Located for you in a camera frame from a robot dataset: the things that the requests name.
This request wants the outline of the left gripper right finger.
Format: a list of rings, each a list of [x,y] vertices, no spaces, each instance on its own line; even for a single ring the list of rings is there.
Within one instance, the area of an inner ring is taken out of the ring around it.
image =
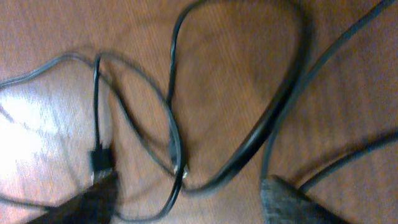
[[[347,222],[276,175],[264,178],[260,190],[267,224]]]

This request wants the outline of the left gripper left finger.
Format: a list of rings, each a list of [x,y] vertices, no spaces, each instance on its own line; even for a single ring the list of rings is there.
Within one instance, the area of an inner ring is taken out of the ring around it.
[[[82,194],[27,223],[110,223],[116,210],[118,194],[119,176],[113,172]]]

